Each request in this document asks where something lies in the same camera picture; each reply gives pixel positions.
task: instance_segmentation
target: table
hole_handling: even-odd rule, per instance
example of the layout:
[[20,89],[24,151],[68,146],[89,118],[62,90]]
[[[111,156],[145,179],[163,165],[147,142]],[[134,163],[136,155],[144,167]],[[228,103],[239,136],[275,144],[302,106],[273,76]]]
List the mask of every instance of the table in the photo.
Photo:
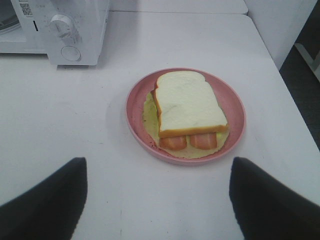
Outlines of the table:
[[[127,126],[132,86],[174,67],[223,79],[246,109],[242,140],[210,164],[158,160]],[[111,12],[97,66],[2,54],[0,76],[0,205],[86,157],[88,196],[74,240],[243,239],[229,199],[235,156],[320,204],[319,150],[245,15]]]
[[111,0],[111,11],[247,14],[244,0]]

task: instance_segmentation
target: dial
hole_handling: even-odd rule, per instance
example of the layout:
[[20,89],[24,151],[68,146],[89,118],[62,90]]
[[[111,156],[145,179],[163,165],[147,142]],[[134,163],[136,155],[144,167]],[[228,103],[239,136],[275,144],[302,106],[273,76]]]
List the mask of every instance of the dial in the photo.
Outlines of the dial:
[[49,23],[51,32],[59,38],[70,38],[75,30],[75,26],[70,17],[62,14],[56,14]]

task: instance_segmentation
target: white bread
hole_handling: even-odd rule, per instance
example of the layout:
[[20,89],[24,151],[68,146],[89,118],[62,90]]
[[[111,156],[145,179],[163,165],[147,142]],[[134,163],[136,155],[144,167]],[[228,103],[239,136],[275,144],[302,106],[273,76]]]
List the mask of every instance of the white bread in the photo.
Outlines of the white bread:
[[161,75],[153,93],[159,137],[225,132],[227,119],[205,77],[195,71]]

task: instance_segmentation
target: microwave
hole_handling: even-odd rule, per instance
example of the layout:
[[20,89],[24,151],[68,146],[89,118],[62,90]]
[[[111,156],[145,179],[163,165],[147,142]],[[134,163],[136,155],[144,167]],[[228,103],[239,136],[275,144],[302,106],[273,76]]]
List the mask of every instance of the microwave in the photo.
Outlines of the microwave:
[[47,54],[55,65],[96,65],[110,0],[0,0],[0,53]]

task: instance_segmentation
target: black floor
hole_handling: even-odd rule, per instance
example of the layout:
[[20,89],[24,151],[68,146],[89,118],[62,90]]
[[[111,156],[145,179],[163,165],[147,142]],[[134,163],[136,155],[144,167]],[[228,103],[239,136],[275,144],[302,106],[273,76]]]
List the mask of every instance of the black floor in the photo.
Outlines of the black floor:
[[[315,5],[296,42],[303,44],[312,58],[320,51],[320,1]],[[284,61],[280,74],[320,149],[320,82],[295,46]]]

